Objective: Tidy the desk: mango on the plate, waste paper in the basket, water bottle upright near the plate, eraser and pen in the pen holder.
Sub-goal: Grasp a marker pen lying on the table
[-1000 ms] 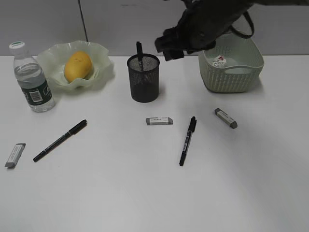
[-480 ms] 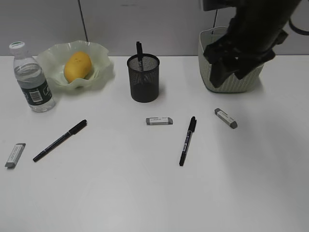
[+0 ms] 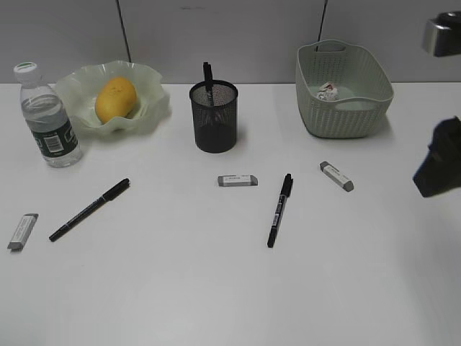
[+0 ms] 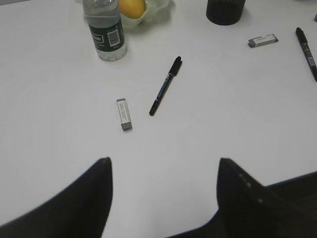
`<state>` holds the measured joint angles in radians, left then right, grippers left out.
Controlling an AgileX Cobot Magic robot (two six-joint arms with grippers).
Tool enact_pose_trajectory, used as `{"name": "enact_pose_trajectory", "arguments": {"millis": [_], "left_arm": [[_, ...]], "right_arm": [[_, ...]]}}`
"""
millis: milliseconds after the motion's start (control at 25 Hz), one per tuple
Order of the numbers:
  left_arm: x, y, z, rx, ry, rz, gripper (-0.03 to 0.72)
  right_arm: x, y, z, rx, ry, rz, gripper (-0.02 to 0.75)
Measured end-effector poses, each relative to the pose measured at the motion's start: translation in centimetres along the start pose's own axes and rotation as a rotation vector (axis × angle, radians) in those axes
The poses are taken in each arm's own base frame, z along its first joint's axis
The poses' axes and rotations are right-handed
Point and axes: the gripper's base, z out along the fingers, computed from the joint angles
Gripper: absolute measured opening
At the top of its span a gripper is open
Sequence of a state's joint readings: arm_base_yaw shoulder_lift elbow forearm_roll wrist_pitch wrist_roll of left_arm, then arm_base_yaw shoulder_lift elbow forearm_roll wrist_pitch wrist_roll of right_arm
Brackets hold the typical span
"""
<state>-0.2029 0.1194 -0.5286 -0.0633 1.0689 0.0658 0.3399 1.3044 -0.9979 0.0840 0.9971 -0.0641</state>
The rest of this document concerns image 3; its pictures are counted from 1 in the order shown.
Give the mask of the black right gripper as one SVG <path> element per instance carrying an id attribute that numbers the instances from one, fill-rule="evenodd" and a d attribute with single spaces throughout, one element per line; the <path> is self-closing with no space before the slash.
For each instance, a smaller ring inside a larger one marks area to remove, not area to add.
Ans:
<path id="1" fill-rule="evenodd" d="M 460 119 L 441 121 L 434 129 L 428 153 L 413 176 L 424 198 L 460 188 Z"/>

